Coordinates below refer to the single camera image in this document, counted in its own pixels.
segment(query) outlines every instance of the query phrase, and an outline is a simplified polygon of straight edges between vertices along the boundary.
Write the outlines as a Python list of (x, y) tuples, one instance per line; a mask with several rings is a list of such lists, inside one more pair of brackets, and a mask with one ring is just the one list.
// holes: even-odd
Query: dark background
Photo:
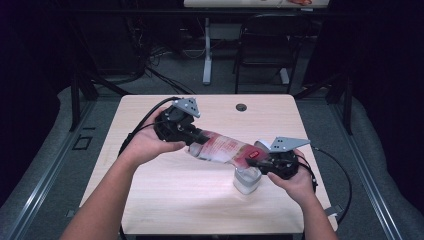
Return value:
[[(161, 7), (154, 1), (139, 2), (144, 7)], [(182, 1), (161, 3), (178, 8)], [(122, 1), (102, 1), (102, 4), (105, 8), (122, 7)], [(77, 28), (71, 28), (64, 18), (52, 17), (43, 10), (51, 6), (55, 5), (26, 0), (3, 1), (0, 6), (2, 204), (52, 128), (60, 107), (57, 94), (70, 85), (76, 65), (100, 73), (143, 71), (145, 49), (134, 45), (127, 21), (108, 24), (105, 19), (85, 17), (74, 19), (73, 26)], [(379, 1), (333, 0), (331, 11), (380, 14), (385, 7)], [(423, 7), (422, 2), (415, 1), (388, 9), (388, 17), (381, 19), (373, 35), (362, 35), (369, 26), (367, 21), (324, 22), (304, 79), (305, 84), (314, 84), (341, 71), (357, 53), (359, 43), (369, 42), (366, 54), (353, 71), (354, 96), (364, 105), (381, 139), (389, 173), (405, 198), (421, 212), (424, 210), (421, 185), (424, 181), (421, 174), (424, 21), (420, 16)], [(143, 23), (147, 24), (146, 34), (154, 41), (179, 51), (178, 29), (190, 26), (190, 21), (174, 20), (173, 24), (160, 19)]]

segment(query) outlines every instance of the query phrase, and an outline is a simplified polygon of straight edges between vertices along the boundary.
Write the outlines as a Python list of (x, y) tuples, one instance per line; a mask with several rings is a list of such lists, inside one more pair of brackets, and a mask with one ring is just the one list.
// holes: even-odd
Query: black circular object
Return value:
[(246, 104), (239, 103), (239, 104), (236, 105), (236, 109), (240, 112), (244, 112), (244, 111), (246, 111), (247, 106), (246, 106)]

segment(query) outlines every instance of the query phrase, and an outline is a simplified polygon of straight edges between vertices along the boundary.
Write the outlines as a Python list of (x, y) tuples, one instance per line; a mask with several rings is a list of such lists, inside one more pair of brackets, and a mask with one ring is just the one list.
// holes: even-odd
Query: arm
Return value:
[[(295, 154), (303, 156), (299, 150), (295, 150)], [(298, 173), (289, 180), (283, 180), (271, 172), (268, 173), (268, 177), (275, 185), (285, 189), (287, 194), (299, 204), (303, 212), (307, 240), (338, 239), (312, 189), (311, 175), (306, 169), (299, 167)]]
[[(153, 113), (145, 125), (153, 123), (162, 110)], [(161, 153), (176, 151), (184, 146), (184, 142), (159, 140), (153, 126), (138, 132), (74, 216), (61, 239), (116, 239), (138, 166)]]

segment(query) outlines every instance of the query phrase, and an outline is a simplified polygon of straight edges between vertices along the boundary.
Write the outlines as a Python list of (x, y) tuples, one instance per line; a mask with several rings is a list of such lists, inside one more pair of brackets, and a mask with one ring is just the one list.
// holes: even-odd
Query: forearm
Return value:
[(306, 240), (313, 239), (338, 239), (333, 227), (328, 220), (321, 203), (313, 198), (301, 205), (305, 224)]
[(136, 168), (118, 159), (72, 219), (62, 239), (116, 239)]

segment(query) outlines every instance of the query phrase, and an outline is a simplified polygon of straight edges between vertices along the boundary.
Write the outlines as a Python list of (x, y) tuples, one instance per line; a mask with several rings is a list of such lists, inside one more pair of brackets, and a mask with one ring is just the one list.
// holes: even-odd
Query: wooden table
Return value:
[[(127, 134), (145, 114), (169, 96), (125, 96), (105, 139), (81, 205), (115, 161)], [(290, 95), (197, 95), (201, 117), (195, 126), (253, 144), (277, 136), (307, 139)], [(247, 110), (236, 110), (238, 103)], [(262, 176), (250, 195), (233, 186), (234, 167), (198, 160), (182, 149), (160, 155), (137, 170), (122, 220), (126, 234), (282, 234), (303, 231), (299, 206)], [(327, 192), (309, 145), (300, 147), (319, 186), (317, 196), (330, 207)], [(333, 228), (337, 222), (330, 217)]]

